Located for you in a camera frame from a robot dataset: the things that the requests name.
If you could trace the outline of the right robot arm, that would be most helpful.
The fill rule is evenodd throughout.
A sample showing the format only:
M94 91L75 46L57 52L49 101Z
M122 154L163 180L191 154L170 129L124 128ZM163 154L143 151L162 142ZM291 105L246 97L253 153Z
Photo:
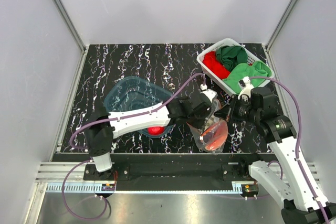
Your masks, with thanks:
M300 149L291 120L277 112L275 96L269 88L253 88L250 95L233 95L229 104L215 112L226 122L249 122L270 146L287 181L276 175L257 154L240 161L239 176L254 179L277 202L284 223L330 223L335 220L335 204L317 185Z

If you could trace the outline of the red fake apple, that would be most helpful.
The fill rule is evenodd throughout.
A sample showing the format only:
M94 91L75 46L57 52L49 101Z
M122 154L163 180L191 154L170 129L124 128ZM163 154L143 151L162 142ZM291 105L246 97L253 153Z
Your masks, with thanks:
M161 135L165 131L165 127L155 126L147 128L147 132L150 136Z

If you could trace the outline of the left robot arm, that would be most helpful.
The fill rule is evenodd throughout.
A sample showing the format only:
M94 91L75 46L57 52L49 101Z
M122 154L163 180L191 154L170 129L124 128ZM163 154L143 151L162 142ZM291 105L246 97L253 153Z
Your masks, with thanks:
M174 98L166 105L158 103L144 109L105 113L91 121L84 130L89 156L95 164L95 174L103 180L113 175L110 150L114 139L130 132L150 127L190 124L201 128L210 114L215 95L205 91L193 104L188 97Z

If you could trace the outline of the clear zip top bag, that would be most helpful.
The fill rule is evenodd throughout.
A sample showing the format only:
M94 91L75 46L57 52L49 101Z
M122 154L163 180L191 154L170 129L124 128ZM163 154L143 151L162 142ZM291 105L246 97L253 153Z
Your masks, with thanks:
M201 127L196 128L187 124L191 130L197 148L202 152L218 154L221 153L228 137L227 122L216 117L214 113L221 109L222 105L218 99L212 102L211 112L204 119Z

